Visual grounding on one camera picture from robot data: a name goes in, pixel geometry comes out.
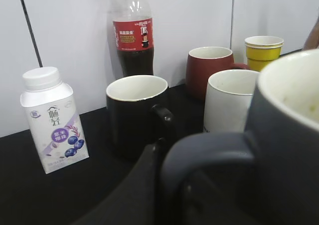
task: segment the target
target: stacked paper cup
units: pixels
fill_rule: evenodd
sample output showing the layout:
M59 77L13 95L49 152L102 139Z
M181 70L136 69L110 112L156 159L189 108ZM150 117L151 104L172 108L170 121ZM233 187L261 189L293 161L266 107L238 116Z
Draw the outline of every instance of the stacked paper cup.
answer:
M248 66L260 72L280 56L284 40L279 37L254 36L245 39Z

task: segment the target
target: blueberry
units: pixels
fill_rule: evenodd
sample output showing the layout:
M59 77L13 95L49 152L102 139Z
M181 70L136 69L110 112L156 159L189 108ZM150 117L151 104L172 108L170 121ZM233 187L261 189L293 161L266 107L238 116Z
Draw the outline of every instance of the blueberry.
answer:
M70 157L74 156L76 154L76 149L67 149L66 152L64 153L65 157Z
M84 140L80 139L78 142L74 144L75 149L80 149L84 145Z
M69 143L69 144L75 144L77 141L78 141L78 137L76 137L75 135L74 135L74 136L71 136L71 137L68 139L68 143Z

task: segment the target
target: coffee mug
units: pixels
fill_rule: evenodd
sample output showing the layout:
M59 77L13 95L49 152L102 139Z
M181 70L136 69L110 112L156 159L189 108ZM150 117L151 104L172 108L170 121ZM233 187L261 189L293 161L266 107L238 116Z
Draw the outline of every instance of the coffee mug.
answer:
M199 47L190 50L186 68L186 88L200 100L205 99L208 78L228 69L247 69L243 63L234 63L232 50L225 47Z
M249 205L253 216L260 213L255 218L319 224L318 62L315 49L270 63L258 77L244 133L204 133L176 143L161 171L167 212L191 172L239 163L256 168Z
M147 144L174 140L173 114L167 81L150 75L121 78L106 89L112 142L115 152L137 159Z
M207 83L204 132L243 132L258 72L226 70Z

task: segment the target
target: person's arm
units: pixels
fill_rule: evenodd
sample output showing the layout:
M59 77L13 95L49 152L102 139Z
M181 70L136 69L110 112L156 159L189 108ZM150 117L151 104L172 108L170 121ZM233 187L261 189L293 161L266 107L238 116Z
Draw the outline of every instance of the person's arm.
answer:
M319 18L317 23L313 27L312 31L310 32L303 50L315 49L319 46Z

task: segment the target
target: white bottle cap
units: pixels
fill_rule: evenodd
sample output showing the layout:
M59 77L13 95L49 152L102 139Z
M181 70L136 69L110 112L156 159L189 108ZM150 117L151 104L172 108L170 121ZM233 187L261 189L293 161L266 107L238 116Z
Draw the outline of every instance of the white bottle cap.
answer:
M29 91L48 89L62 83L59 71L55 67L36 68L27 71L22 77Z

